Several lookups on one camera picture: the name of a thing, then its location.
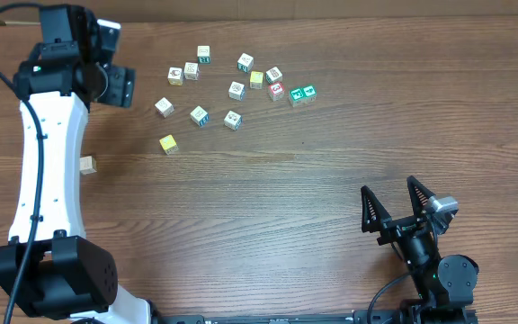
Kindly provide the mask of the white block blue letter side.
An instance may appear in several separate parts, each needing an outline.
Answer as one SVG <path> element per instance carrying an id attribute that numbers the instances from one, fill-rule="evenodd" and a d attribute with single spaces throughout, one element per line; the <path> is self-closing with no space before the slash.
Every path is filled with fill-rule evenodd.
<path id="1" fill-rule="evenodd" d="M 201 106 L 196 106 L 190 113 L 190 117 L 199 127 L 203 127 L 207 124 L 210 116 Z"/>

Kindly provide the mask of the plain white wooden block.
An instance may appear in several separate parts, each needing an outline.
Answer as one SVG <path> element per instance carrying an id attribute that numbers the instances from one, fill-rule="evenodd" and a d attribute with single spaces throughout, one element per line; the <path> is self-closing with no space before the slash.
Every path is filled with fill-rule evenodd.
<path id="1" fill-rule="evenodd" d="M 173 104 L 165 97 L 157 101 L 155 103 L 155 107 L 164 118 L 167 118 L 171 113 L 174 112 Z"/>

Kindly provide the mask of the yellow topped wooden block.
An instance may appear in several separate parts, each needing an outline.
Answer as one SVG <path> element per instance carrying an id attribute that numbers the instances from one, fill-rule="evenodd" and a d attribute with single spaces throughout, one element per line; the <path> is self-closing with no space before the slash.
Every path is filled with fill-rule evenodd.
<path id="1" fill-rule="evenodd" d="M 166 155 L 173 154 L 179 150 L 177 142 L 171 134 L 160 139 L 159 143 Z"/>

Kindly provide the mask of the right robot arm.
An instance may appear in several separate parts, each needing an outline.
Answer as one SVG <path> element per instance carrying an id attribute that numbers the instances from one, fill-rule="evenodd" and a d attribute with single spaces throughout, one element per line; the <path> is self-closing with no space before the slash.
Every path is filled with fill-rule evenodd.
<path id="1" fill-rule="evenodd" d="M 367 310 L 356 311 L 353 318 L 365 323 L 476 323 L 476 312 L 467 307 L 474 301 L 478 264 L 468 256 L 441 256 L 439 251 L 439 237 L 454 220 L 458 202 L 435 194 L 412 175 L 406 183 L 413 214 L 397 220 L 369 187 L 361 188 L 362 232 L 378 233 L 378 244 L 390 245 L 406 272 L 385 284 Z M 403 300 L 396 310 L 376 310 L 378 299 L 407 278 L 418 297 Z"/>

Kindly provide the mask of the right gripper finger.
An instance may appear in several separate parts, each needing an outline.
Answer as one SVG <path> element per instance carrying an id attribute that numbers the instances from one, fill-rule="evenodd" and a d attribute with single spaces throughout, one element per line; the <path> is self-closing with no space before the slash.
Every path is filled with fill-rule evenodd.
<path id="1" fill-rule="evenodd" d="M 413 213 L 415 216 L 419 216 L 422 214 L 428 200 L 434 196 L 434 193 L 412 175 L 406 179 L 406 183 Z"/>
<path id="2" fill-rule="evenodd" d="M 368 186 L 361 188 L 361 195 L 362 232 L 372 233 L 384 230 L 387 223 L 392 221 L 390 214 Z"/>

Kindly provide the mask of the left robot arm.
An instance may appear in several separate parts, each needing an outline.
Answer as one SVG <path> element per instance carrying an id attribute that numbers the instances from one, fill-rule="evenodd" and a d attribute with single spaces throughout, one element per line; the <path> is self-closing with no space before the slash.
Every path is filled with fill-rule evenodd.
<path id="1" fill-rule="evenodd" d="M 80 156 L 94 103 L 127 108 L 135 72 L 112 58 L 121 27 L 80 5 L 40 5 L 42 40 L 6 80 L 20 102 L 22 177 L 0 287 L 10 309 L 75 323 L 158 323 L 119 283 L 113 256 L 89 241 L 80 207 Z"/>

